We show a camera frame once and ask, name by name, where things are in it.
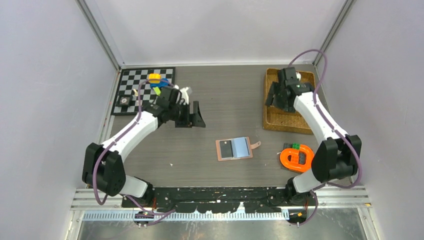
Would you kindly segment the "black credit card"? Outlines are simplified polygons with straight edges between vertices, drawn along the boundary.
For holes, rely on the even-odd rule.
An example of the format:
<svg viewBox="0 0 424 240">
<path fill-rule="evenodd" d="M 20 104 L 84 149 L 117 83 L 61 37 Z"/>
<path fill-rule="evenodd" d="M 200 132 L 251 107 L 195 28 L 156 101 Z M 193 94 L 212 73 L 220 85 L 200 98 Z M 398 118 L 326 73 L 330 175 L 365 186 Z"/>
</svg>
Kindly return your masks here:
<svg viewBox="0 0 424 240">
<path fill-rule="evenodd" d="M 222 159 L 231 159 L 234 157 L 231 140 L 219 141 L 220 156 Z"/>
</svg>

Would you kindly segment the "pink leather card holder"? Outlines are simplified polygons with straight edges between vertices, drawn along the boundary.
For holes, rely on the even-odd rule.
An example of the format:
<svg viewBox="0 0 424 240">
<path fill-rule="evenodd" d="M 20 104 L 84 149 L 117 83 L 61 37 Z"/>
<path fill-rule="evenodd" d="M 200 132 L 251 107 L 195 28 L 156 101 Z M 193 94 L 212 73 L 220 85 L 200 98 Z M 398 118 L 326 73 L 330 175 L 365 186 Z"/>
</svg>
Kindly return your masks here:
<svg viewBox="0 0 424 240">
<path fill-rule="evenodd" d="M 233 149 L 233 158 L 227 158 L 227 159 L 221 158 L 219 141 L 223 141 L 223 140 L 231 140 L 232 149 Z M 247 136 L 216 140 L 215 146 L 216 146 L 217 160 L 219 162 L 224 162 L 224 161 L 231 161 L 231 160 L 250 159 L 253 157 L 253 149 L 260 147 L 261 144 L 262 144 L 261 141 L 251 143 L 250 138 Z"/>
</svg>

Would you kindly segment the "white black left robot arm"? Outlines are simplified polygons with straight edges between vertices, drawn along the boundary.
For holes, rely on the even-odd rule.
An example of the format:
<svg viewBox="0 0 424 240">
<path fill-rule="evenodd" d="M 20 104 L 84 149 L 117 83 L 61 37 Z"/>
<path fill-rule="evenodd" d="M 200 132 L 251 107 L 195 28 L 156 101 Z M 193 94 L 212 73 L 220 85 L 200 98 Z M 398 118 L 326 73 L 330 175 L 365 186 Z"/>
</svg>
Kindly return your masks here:
<svg viewBox="0 0 424 240">
<path fill-rule="evenodd" d="M 82 181 L 93 187 L 100 205 L 98 192 L 107 196 L 126 196 L 141 207 L 148 207 L 155 197 L 153 185 L 125 172 L 124 162 L 134 148 L 162 124 L 173 121 L 177 128 L 206 126 L 198 101 L 189 101 L 190 87 L 165 86 L 153 103 L 140 106 L 133 120 L 116 135 L 101 144 L 87 146 L 82 170 Z"/>
</svg>

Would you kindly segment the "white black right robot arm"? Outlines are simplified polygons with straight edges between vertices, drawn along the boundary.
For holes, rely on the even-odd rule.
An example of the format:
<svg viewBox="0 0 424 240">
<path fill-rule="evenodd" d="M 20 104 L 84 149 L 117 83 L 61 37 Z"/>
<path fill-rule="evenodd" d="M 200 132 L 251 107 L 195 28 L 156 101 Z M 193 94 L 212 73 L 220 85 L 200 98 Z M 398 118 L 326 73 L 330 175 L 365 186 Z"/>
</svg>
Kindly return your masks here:
<svg viewBox="0 0 424 240">
<path fill-rule="evenodd" d="M 318 86 L 302 80 L 293 66 L 269 68 L 264 78 L 264 109 L 275 108 L 289 116 L 301 116 L 315 136 L 319 146 L 308 170 L 287 181 L 284 196 L 291 205 L 299 205 L 306 197 L 325 184 L 339 187 L 334 180 L 357 176 L 350 189 L 362 177 L 360 153 L 362 141 L 348 134 L 322 105 Z"/>
</svg>

